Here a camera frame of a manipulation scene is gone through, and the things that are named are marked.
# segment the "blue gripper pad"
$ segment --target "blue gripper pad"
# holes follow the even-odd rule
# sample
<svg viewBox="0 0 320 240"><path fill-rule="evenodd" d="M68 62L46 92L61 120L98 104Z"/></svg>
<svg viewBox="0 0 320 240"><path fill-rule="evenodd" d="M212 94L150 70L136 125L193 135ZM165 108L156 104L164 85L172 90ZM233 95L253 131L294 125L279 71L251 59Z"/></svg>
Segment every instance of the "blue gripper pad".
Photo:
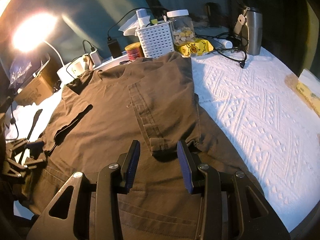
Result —
<svg viewBox="0 0 320 240"><path fill-rule="evenodd" d="M130 148L130 150L133 150L133 154L127 171L126 184L124 186L127 192L129 192L129 190L132 188L134 177L136 176L136 171L140 158L140 143L137 141L137 143L134 146L134 149Z"/></svg>
<svg viewBox="0 0 320 240"><path fill-rule="evenodd" d="M184 186L186 187L188 192L191 194L193 192L191 169L185 154L185 150L182 145L183 143L186 144L185 142L178 141L177 153L178 153L178 159L179 159L180 168L183 176Z"/></svg>

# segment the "yellow snack bag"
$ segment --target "yellow snack bag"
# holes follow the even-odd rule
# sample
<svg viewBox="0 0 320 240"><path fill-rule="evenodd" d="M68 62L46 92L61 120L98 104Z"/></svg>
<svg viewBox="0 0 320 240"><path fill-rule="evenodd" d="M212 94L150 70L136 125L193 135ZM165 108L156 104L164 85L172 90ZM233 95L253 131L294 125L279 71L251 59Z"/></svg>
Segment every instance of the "yellow snack bag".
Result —
<svg viewBox="0 0 320 240"><path fill-rule="evenodd" d="M196 42L188 42L183 46L176 46L176 49L184 56L194 57L208 54L213 51L211 43L204 39L196 39Z"/></svg>

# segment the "white lamp arm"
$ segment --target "white lamp arm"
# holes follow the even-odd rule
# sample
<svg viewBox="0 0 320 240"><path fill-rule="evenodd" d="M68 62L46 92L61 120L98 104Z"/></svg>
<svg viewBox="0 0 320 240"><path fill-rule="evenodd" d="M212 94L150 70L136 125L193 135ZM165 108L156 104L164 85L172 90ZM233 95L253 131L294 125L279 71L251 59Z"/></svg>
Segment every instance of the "white lamp arm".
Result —
<svg viewBox="0 0 320 240"><path fill-rule="evenodd" d="M59 58L60 58L60 61L61 61L61 63L62 63L62 66L64 67L65 65L64 65L64 63L63 63L63 60L62 60L62 57L61 57L61 55L59 54L59 52L54 48L54 46L52 46L49 42L47 42L47 41L43 41L45 44L47 44L47 45L49 45L57 54L58 54L58 56L59 56Z"/></svg>

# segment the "power adapter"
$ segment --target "power adapter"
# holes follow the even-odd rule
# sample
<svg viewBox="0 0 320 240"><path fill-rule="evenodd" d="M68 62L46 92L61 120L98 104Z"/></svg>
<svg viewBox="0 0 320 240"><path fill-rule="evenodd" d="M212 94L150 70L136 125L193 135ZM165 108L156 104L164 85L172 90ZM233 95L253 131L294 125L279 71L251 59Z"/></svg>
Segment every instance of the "power adapter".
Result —
<svg viewBox="0 0 320 240"><path fill-rule="evenodd" d="M117 39L112 39L111 37L108 37L108 47L113 58L122 56L122 51L120 49L120 45Z"/></svg>

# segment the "tissue box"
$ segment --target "tissue box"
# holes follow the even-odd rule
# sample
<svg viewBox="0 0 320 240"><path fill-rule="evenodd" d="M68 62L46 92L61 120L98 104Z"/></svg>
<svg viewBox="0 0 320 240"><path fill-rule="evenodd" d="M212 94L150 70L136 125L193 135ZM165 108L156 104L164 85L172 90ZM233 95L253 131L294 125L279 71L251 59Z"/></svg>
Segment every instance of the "tissue box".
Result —
<svg viewBox="0 0 320 240"><path fill-rule="evenodd" d="M304 69L299 77L297 90L320 117L320 81L310 71Z"/></svg>

